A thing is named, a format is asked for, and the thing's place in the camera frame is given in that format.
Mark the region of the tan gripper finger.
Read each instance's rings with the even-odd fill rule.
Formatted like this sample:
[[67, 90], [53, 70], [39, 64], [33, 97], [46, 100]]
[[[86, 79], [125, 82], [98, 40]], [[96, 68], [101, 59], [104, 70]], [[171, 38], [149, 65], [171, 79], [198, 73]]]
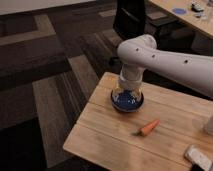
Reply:
[[113, 90], [112, 97], [115, 102], [117, 102], [120, 93], [121, 93], [121, 88], [119, 87]]
[[142, 101], [143, 100], [143, 94], [142, 94], [142, 91], [141, 90], [136, 90], [134, 92], [134, 97], [136, 98], [136, 100], [138, 102]]

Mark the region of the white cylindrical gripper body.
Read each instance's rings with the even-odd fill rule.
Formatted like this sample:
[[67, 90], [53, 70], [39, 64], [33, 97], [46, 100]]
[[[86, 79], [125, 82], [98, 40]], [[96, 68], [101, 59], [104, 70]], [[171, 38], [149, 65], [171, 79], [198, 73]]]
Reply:
[[120, 91], [129, 91], [133, 94], [140, 94], [143, 72], [143, 68], [123, 65], [118, 79], [118, 87]]

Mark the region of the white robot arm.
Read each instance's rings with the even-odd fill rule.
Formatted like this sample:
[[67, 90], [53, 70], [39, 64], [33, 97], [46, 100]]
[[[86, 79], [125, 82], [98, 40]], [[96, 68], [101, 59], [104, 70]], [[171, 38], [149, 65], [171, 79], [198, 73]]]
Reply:
[[117, 54], [123, 62], [118, 79], [123, 89], [138, 89], [148, 69], [213, 99], [212, 56], [158, 50], [149, 34], [121, 42]]

